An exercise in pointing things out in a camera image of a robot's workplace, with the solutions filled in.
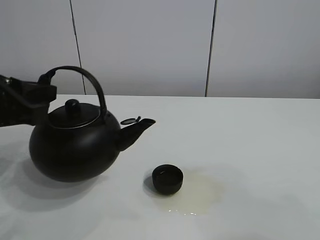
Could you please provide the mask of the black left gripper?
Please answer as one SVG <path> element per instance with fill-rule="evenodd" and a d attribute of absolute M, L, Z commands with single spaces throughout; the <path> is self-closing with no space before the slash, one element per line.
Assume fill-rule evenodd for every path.
<path fill-rule="evenodd" d="M 57 98 L 57 87 L 0 76 L 0 126 L 45 123 L 50 103 Z"/>

